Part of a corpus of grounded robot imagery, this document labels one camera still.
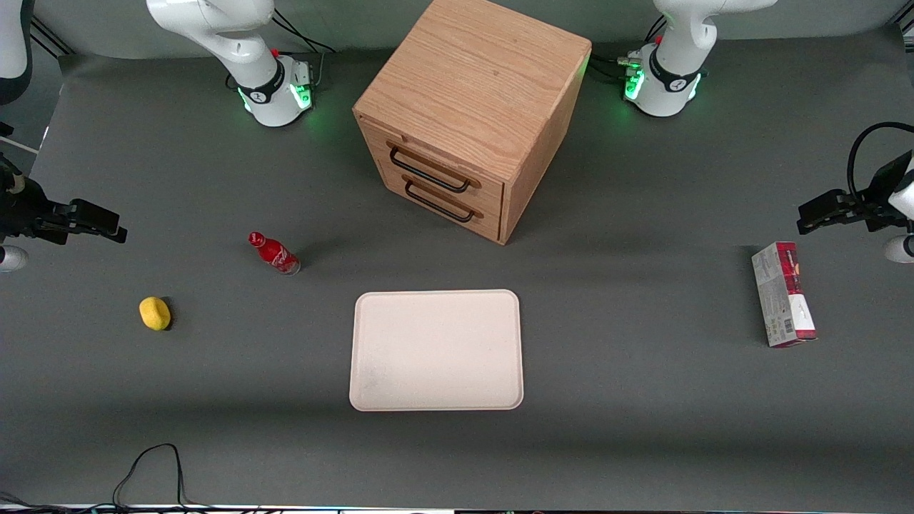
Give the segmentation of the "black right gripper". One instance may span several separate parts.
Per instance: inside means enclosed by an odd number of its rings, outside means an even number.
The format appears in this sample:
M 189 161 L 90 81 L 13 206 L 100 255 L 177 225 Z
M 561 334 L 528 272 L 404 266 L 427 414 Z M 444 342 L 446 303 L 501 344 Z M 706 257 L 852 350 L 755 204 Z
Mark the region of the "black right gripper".
M 127 228 L 119 226 L 119 215 L 84 199 L 72 199 L 69 219 L 77 226 L 69 227 L 56 213 L 59 203 L 50 201 L 35 180 L 27 178 L 19 167 L 3 158 L 1 185 L 2 238 L 42 238 L 49 243 L 64 245 L 69 234 L 89 234 L 125 243 Z

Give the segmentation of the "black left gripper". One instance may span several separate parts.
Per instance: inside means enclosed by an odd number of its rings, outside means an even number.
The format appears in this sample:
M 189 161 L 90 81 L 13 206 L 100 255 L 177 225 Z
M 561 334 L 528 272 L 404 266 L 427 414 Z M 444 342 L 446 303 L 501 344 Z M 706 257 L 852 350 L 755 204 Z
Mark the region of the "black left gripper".
M 908 151 L 872 177 L 864 196 L 868 207 L 885 223 L 904 226 L 913 221 L 913 156 Z M 800 205 L 797 229 L 800 235 L 834 225 L 865 220 L 865 209 L 855 196 L 842 189 L 831 189 Z

